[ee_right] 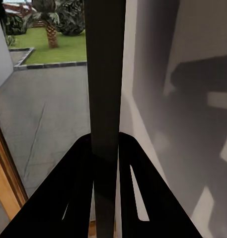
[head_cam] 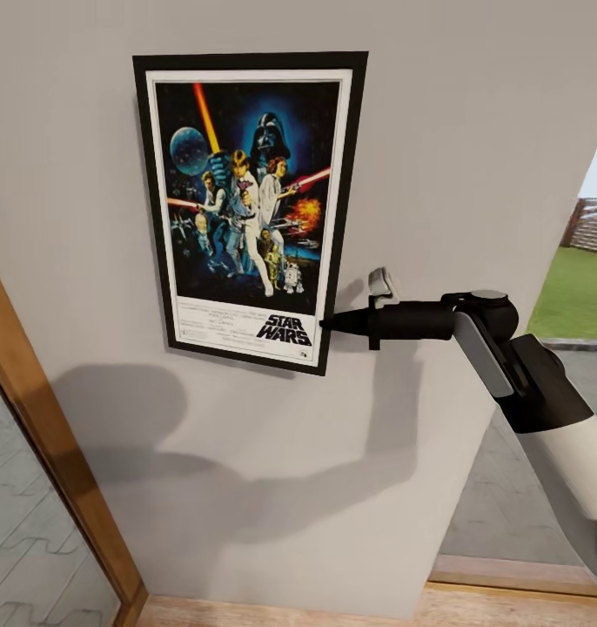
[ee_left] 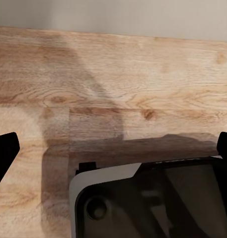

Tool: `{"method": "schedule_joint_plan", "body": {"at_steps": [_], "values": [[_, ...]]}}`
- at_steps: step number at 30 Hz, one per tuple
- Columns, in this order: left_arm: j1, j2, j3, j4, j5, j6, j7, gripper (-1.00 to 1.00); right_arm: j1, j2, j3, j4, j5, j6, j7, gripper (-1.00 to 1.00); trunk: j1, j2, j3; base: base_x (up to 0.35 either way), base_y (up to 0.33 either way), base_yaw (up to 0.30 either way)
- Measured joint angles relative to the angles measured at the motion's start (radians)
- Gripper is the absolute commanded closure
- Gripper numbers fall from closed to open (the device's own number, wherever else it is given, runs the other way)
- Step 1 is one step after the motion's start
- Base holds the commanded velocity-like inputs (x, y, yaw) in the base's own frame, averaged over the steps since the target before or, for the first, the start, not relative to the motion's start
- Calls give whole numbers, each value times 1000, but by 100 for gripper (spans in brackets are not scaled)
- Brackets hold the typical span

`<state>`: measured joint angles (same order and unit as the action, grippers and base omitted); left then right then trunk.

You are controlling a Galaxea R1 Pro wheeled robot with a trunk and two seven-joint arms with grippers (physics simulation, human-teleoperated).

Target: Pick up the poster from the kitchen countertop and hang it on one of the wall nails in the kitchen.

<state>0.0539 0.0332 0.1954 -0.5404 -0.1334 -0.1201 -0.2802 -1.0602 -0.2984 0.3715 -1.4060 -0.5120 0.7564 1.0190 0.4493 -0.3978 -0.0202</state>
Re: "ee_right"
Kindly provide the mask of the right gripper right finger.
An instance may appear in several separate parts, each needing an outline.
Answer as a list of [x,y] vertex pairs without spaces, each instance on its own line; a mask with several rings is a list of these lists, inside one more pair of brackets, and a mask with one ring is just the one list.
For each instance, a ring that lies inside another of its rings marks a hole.
[[[138,218],[130,165],[150,221]],[[203,238],[138,141],[119,131],[122,238]]]

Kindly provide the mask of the poster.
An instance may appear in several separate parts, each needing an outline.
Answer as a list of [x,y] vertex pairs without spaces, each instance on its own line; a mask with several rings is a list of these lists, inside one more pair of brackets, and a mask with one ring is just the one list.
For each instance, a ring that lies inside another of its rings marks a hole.
[[113,238],[126,0],[83,0],[96,237]]

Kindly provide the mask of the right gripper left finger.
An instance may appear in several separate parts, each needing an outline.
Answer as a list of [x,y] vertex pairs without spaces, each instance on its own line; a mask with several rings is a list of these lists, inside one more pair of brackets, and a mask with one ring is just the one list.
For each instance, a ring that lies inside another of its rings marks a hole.
[[0,238],[88,238],[93,179],[89,133],[74,143]]

